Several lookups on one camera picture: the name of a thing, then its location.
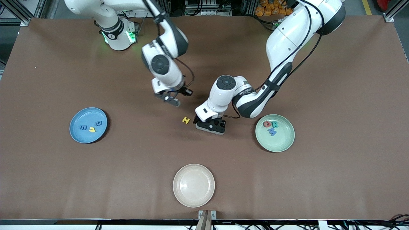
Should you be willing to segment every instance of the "brown table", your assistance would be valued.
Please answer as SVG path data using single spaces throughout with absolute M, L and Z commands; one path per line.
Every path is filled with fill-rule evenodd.
M 257 87 L 269 74 L 269 32 L 252 18 L 180 17 L 189 38 L 180 59 L 195 72 L 190 98 L 153 96 L 139 42 L 117 52 L 92 20 L 33 19 L 0 82 L 0 218 L 389 219 L 409 212 L 409 65 L 395 28 L 380 16 L 349 16 L 322 38 L 262 114 L 295 127 L 293 146 L 263 150 L 258 119 L 227 119 L 224 136 L 198 131 L 194 109 L 222 74 Z M 298 64 L 315 44 L 297 56 Z M 104 109 L 112 126 L 95 144 L 68 132 L 74 114 Z M 227 112 L 234 115 L 230 108 Z M 198 163 L 216 180 L 201 208 L 181 205 L 172 181 Z

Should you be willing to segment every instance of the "metal frame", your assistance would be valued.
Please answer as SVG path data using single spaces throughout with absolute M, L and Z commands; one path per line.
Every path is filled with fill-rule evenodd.
M 258 0 L 245 0 L 245 14 L 246 15 L 254 15 L 256 11 L 256 7 L 258 5 Z
M 393 227 L 397 224 L 394 221 L 385 220 L 359 220 L 359 223 L 354 220 L 288 220 L 288 219 L 213 219 L 210 218 L 211 224 L 214 225 L 238 225 L 245 229 L 245 225 L 285 225 L 285 226 L 300 226 L 300 225 L 315 225 L 320 229 L 327 229 L 329 225 L 338 225 L 342 230 L 350 229 L 349 227 L 356 224 L 362 226 L 361 229 L 366 229 L 363 225 L 383 226 L 386 228 Z M 177 225 L 190 226 L 197 225 L 198 219 L 0 219 L 0 225 Z
M 0 66 L 3 68 L 6 68 L 6 64 L 7 62 L 3 61 L 2 59 L 0 59 Z
M 48 0 L 39 0 L 36 11 L 32 14 L 23 4 L 18 0 L 0 0 L 1 5 L 3 5 L 10 13 L 12 13 L 16 18 L 0 18 L 1 25 L 10 26 L 28 26 L 31 18 L 40 18 L 44 13 L 44 6 Z
M 185 0 L 185 12 L 192 14 L 197 11 L 198 6 L 201 7 L 201 12 L 229 12 L 231 10 L 231 3 L 224 4 L 224 8 L 219 8 L 220 3 L 216 0 L 202 0 L 200 4 L 189 4 L 188 0 Z
M 391 23 L 394 22 L 395 20 L 393 17 L 399 13 L 407 4 L 409 3 L 409 0 L 399 0 L 397 3 L 395 3 L 390 9 L 388 9 L 384 14 L 384 20 L 386 23 Z
M 20 26 L 28 26 L 31 18 L 34 18 L 34 15 L 18 0 L 0 0 L 0 3 L 20 20 Z

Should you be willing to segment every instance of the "cable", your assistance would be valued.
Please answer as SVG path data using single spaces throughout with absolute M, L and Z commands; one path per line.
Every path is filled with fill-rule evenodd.
M 95 20 L 94 20 L 94 25 L 99 27 L 97 21 L 95 21 Z
M 276 230 L 279 230 L 281 227 L 283 227 L 285 224 L 283 224 L 283 225 L 281 225 L 281 226 L 278 226 L 277 228 L 276 228 Z
M 389 221 L 396 221 L 397 219 L 400 219 L 400 218 L 405 217 L 405 216 L 409 216 L 409 214 L 399 215 L 399 216 L 397 216 L 397 217 L 395 217 L 393 219 L 390 219 Z
M 193 14 L 188 14 L 185 12 L 185 14 L 189 16 L 196 16 L 202 11 L 202 8 L 203 8 L 203 0 L 200 0 L 200 1 L 198 0 L 198 8 L 195 10 L 195 12 Z
M 97 221 L 97 225 L 95 227 L 95 230 L 101 230 L 102 229 L 102 224 L 100 221 Z
M 301 225 L 298 225 L 298 224 L 296 224 L 298 227 L 300 227 L 300 228 L 303 228 L 304 230 L 308 230 L 307 229 L 307 225 L 304 225 L 304 227 L 303 226 L 301 226 Z
M 232 118 L 232 119 L 239 119 L 240 118 L 240 113 L 238 113 L 236 107 L 234 106 L 233 100 L 231 101 L 231 106 L 233 107 L 234 111 L 237 113 L 237 117 L 232 117 L 232 116 L 229 116 L 229 115 L 223 115 L 223 117 Z
M 268 22 L 268 21 L 261 20 L 261 19 L 259 19 L 259 18 L 257 17 L 257 15 L 246 14 L 245 16 L 250 16 L 250 17 L 256 19 L 266 30 L 268 30 L 268 31 L 270 31 L 270 32 L 273 32 L 272 29 L 268 28 L 267 26 L 265 26 L 265 25 L 263 24 L 263 23 L 265 23 L 265 24 L 272 25 L 272 24 L 273 24 L 272 22 Z
M 128 15 L 126 15 L 126 12 L 125 11 L 118 11 L 118 12 L 120 12 L 120 13 L 117 13 L 117 15 L 119 16 L 119 17 L 125 17 L 126 19 L 129 19 L 129 17 L 128 17 Z
M 255 226 L 256 228 L 258 228 L 258 230 L 261 230 L 261 228 L 258 227 L 258 226 L 255 225 L 255 224 L 252 224 L 252 225 L 247 226 L 244 230 L 250 230 L 250 227 L 251 227 L 251 226 Z
M 316 6 L 314 6 L 314 5 L 312 5 L 312 4 L 308 3 L 308 2 L 306 2 L 305 0 L 300 0 L 300 1 L 302 1 L 302 2 L 304 2 L 304 3 L 306 3 L 306 4 L 310 5 L 310 6 L 312 6 L 316 11 L 319 12 L 319 15 L 321 16 L 321 20 L 322 20 L 322 27 L 324 27 L 325 21 L 324 21 L 324 16 L 322 15 L 321 11 L 320 11 Z M 302 62 L 300 62 L 300 64 L 298 64 L 297 67 L 296 67 L 295 69 L 293 69 L 293 71 L 291 71 L 285 78 L 288 78 L 289 76 L 291 76 L 291 75 L 310 57 L 310 55 L 312 54 L 312 52 L 314 52 L 315 48 L 318 46 L 319 41 L 321 41 L 321 37 L 322 37 L 322 33 L 319 35 L 319 38 L 318 38 L 318 40 L 317 40 L 317 43 L 315 43 L 315 46 L 312 48 L 312 50 L 310 51 L 310 53 L 309 53 L 309 54 L 304 58 L 304 60 L 303 60 Z
M 269 74 L 268 77 L 267 77 L 267 80 L 271 77 L 271 75 L 274 73 L 274 71 L 276 71 L 278 67 L 280 67 L 287 59 L 289 59 L 295 52 L 297 52 L 297 51 L 301 48 L 301 46 L 304 44 L 305 40 L 307 40 L 308 35 L 310 34 L 310 31 L 311 31 L 312 18 L 311 18 L 311 13 L 310 13 L 310 10 L 308 9 L 308 7 L 307 7 L 307 6 L 304 6 L 304 7 L 307 9 L 308 17 L 309 17 L 309 19 L 310 19 L 310 24 L 309 24 L 309 26 L 308 26 L 308 32 L 307 32 L 306 36 L 304 37 L 304 39 L 303 39 L 303 41 L 300 43 L 300 45 L 299 45 L 290 55 L 288 55 L 280 64 L 278 64 L 278 65 L 270 72 L 270 74 Z M 249 94 L 252 93 L 252 92 L 256 92 L 256 91 L 257 91 L 258 89 L 260 89 L 263 85 L 264 85 L 264 83 L 261 84 L 259 87 L 257 87 L 255 90 L 250 91 Z
M 366 225 L 363 225 L 363 224 L 361 224 L 364 228 L 366 228 L 366 229 L 368 229 L 368 230 L 372 230 L 372 228 L 370 228 L 370 227 L 368 227 L 368 226 L 366 226 Z
M 354 221 L 354 225 L 355 225 L 356 230 L 361 230 L 355 221 Z
M 142 19 L 142 23 L 141 23 L 141 25 L 139 26 L 138 33 L 141 31 L 142 26 L 144 25 L 145 18 Z
M 159 24 L 156 24 L 156 29 L 157 29 L 157 36 L 160 36 L 160 28 L 159 28 Z
M 270 225 L 261 225 L 263 228 L 265 228 L 265 230 L 275 230 L 273 229 Z
M 189 87 L 195 81 L 195 74 L 193 73 L 193 70 L 188 65 L 186 65 L 183 61 L 179 60 L 178 58 L 175 58 L 175 60 L 177 60 L 180 64 L 184 65 L 189 70 L 190 74 L 192 75 L 192 80 L 189 82 L 189 84 L 186 85 L 186 87 Z

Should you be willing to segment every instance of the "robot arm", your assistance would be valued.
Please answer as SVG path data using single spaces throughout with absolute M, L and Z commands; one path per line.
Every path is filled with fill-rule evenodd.
M 223 134 L 224 127 L 220 128 L 219 124 L 225 124 L 221 121 L 221 117 L 228 107 L 226 103 L 228 99 L 233 100 L 241 116 L 247 118 L 258 116 L 268 100 L 277 93 L 288 78 L 292 70 L 292 61 L 298 51 L 315 32 L 322 35 L 329 34 L 341 25 L 344 18 L 345 8 L 340 0 L 300 0 L 293 14 L 283 20 L 267 40 L 266 51 L 271 73 L 260 91 L 255 92 L 242 76 L 234 78 L 227 75 L 220 76 L 213 85 L 208 100 L 195 109 L 196 127 Z M 221 87 L 227 82 L 234 84 L 234 89 Z
M 119 18 L 116 11 L 149 11 L 154 22 L 165 30 L 142 47 L 142 60 L 155 77 L 152 80 L 155 95 L 179 106 L 180 102 L 171 96 L 171 92 L 187 96 L 192 94 L 185 87 L 183 74 L 174 62 L 175 58 L 186 53 L 189 42 L 155 0 L 65 0 L 65 4 L 75 14 L 92 17 L 101 28 L 106 43 L 114 50 L 125 50 L 136 42 L 133 36 L 135 23 Z

